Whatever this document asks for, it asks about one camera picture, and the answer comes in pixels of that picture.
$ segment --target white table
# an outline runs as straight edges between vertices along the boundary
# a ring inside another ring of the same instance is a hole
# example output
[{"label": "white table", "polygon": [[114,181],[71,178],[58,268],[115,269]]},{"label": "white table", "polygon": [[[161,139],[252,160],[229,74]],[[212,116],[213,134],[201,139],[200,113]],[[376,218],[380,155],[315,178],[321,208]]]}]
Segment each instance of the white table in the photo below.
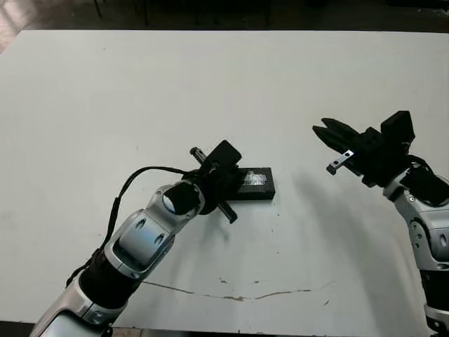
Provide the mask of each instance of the white table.
[{"label": "white table", "polygon": [[[276,196],[192,221],[117,326],[424,336],[405,223],[378,188],[325,167],[321,117],[360,131],[410,110],[413,153],[449,175],[448,35],[28,31],[0,55],[0,319],[35,322],[148,164],[196,167],[223,138]],[[177,176],[146,173],[118,224]]]}]

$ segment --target chair leg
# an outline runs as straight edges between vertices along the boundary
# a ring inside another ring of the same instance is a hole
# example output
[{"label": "chair leg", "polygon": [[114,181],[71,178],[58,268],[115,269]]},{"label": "chair leg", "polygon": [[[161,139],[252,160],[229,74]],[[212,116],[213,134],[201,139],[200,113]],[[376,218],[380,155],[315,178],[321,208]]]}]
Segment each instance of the chair leg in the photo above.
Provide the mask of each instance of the chair leg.
[{"label": "chair leg", "polygon": [[269,19],[272,15],[272,0],[266,0],[267,5],[265,6],[265,25],[269,26]]},{"label": "chair leg", "polygon": [[136,2],[136,0],[133,0],[133,6],[134,6],[134,13],[138,13],[138,3]]},{"label": "chair leg", "polygon": [[215,25],[218,25],[220,23],[218,20],[218,12],[220,11],[219,1],[221,0],[213,0],[213,23]]},{"label": "chair leg", "polygon": [[147,0],[143,0],[143,15],[145,17],[145,26],[148,26]]},{"label": "chair leg", "polygon": [[93,3],[95,4],[95,9],[97,10],[98,17],[101,18],[101,12],[100,12],[100,7],[98,7],[98,1],[93,0]]},{"label": "chair leg", "polygon": [[199,0],[194,0],[195,25],[199,25]]}]

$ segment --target dark floor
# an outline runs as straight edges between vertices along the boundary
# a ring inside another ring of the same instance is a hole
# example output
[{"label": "dark floor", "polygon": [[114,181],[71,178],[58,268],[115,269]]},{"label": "dark floor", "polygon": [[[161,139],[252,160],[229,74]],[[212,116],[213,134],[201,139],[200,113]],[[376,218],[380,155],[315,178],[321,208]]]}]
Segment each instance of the dark floor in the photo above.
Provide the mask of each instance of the dark floor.
[{"label": "dark floor", "polygon": [[0,53],[22,29],[313,29],[449,32],[448,12],[384,0],[0,0]]}]

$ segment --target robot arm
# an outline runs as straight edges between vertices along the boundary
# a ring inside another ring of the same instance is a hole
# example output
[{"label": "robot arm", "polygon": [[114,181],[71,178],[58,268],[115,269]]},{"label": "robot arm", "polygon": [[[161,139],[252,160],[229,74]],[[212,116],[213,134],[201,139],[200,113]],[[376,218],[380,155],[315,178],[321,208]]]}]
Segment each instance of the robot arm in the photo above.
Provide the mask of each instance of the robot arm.
[{"label": "robot arm", "polygon": [[[89,266],[69,282],[37,322],[31,337],[111,336],[111,326],[125,310],[129,297],[192,218],[219,206],[230,222],[236,220],[225,200],[238,192],[244,170],[236,165],[240,153],[226,141],[209,156],[198,148],[191,153],[201,162],[201,168],[174,185],[159,188],[145,209],[131,214],[94,252]],[[118,207],[116,199],[112,214]]]},{"label": "robot arm", "polygon": [[408,111],[381,124],[381,133],[368,128],[358,133],[334,119],[326,128],[314,126],[317,136],[342,153],[327,170],[335,174],[346,166],[363,175],[368,187],[379,185],[384,196],[406,221],[427,304],[427,325],[440,336],[449,334],[449,184],[427,163],[408,154],[415,138]]}]

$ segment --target black cable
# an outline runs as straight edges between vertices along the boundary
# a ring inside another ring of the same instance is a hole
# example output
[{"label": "black cable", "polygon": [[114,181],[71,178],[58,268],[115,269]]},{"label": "black cable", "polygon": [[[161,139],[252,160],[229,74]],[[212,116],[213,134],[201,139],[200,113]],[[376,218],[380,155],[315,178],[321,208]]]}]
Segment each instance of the black cable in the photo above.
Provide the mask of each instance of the black cable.
[{"label": "black cable", "polygon": [[[195,176],[195,173],[193,173],[193,172],[183,171],[178,168],[167,167],[167,166],[146,166],[146,167],[139,168],[136,172],[131,174],[129,176],[129,178],[126,179],[126,182],[123,184],[123,187],[121,188],[119,195],[114,199],[114,203],[112,204],[111,213],[109,215],[109,223],[107,225],[107,232],[106,232],[105,239],[103,240],[103,243],[101,243],[100,248],[96,249],[93,252],[92,256],[94,256],[99,250],[103,249],[106,246],[106,243],[111,239],[112,233],[114,233],[117,215],[119,214],[119,207],[120,207],[120,201],[121,201],[122,196],[125,194],[126,190],[128,190],[128,188],[130,187],[130,185],[134,181],[134,179],[136,179],[141,173],[144,173],[145,171],[148,171],[148,170],[160,170],[160,171],[167,171],[167,172],[171,172],[171,173],[178,173],[178,174],[182,174],[185,176]],[[84,263],[81,267],[78,267],[77,269],[75,269],[73,271],[72,275],[70,275],[70,277],[67,279],[67,282],[65,284],[66,288],[73,281],[73,278],[75,278],[79,274],[80,271],[82,271],[83,269],[87,268],[90,265],[91,261],[92,261],[92,257],[90,257],[86,261],[86,263]]]}]

